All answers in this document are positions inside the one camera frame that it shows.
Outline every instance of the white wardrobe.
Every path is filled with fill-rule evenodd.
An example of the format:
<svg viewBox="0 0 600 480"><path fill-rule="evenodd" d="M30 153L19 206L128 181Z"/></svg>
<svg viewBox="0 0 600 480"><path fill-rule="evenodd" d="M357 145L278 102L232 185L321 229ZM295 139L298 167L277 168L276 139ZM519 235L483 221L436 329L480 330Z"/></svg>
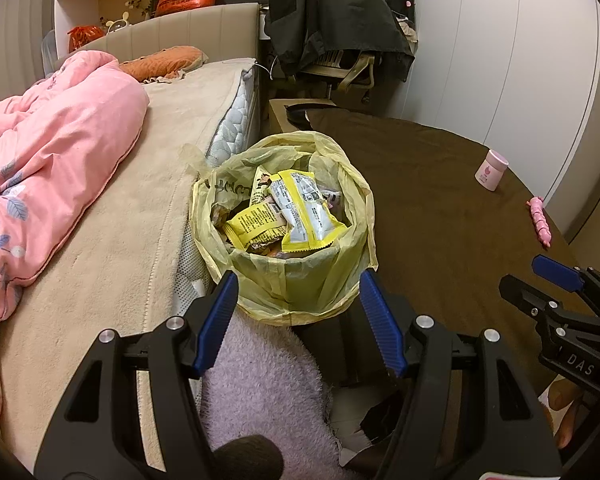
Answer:
<svg viewBox="0 0 600 480"><path fill-rule="evenodd" d="M565 231L600 176L599 3L416 0L416 28L379 112L497 150Z"/></svg>

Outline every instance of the headboard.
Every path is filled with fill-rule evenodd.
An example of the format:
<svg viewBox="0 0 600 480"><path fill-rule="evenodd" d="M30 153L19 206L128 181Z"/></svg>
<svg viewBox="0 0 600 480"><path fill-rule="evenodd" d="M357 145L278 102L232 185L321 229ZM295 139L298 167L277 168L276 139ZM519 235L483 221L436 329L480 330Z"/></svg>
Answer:
<svg viewBox="0 0 600 480"><path fill-rule="evenodd" d="M202 50L210 62L258 57L259 20L258 4L251 3L184 10L129 25L75 52L103 50L122 63L171 46L190 45ZM56 70L66 57L56 62Z"/></svg>

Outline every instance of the blue gripper pad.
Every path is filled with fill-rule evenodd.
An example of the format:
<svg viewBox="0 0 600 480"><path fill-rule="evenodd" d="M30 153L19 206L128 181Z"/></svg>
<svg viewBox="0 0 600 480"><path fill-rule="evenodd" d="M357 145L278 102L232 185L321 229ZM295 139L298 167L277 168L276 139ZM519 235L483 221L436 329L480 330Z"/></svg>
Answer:
<svg viewBox="0 0 600 480"><path fill-rule="evenodd" d="M404 337L386 304L371 270L360 275L360 301L374 332L376 343L387 368L398 377L404 377L408 363L404 357Z"/></svg>
<svg viewBox="0 0 600 480"><path fill-rule="evenodd" d="M547 258L544 254L538 254L533 259L531 268L537 276L563 288L567 292L582 290L584 286L584 281L577 270Z"/></svg>
<svg viewBox="0 0 600 480"><path fill-rule="evenodd" d="M238 301L238 277L235 273L225 273L213 296L215 301L200 329L198 353L193 363L193 369L201 377L216 363L224 334Z"/></svg>

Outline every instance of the pink blanket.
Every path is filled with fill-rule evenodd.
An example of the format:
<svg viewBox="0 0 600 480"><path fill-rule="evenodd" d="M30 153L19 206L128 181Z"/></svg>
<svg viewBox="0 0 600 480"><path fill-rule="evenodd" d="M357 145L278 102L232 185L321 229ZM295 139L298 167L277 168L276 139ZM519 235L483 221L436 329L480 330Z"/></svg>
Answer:
<svg viewBox="0 0 600 480"><path fill-rule="evenodd" d="M142 85L96 50L0 102L0 320L138 140L148 104Z"/></svg>

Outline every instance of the pink caterpillar toy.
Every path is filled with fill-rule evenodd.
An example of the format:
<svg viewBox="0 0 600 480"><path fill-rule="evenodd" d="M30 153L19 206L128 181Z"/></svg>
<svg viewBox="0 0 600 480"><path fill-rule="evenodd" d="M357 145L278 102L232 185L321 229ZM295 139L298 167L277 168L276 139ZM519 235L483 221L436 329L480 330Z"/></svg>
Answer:
<svg viewBox="0 0 600 480"><path fill-rule="evenodd" d="M549 224L547 223L546 218L544 217L544 212L542 211L542 199L538 196L535 196L526 204L529 206L531 218L536 226L538 240L540 240L540 243L546 248L551 247L551 231L549 231Z"/></svg>

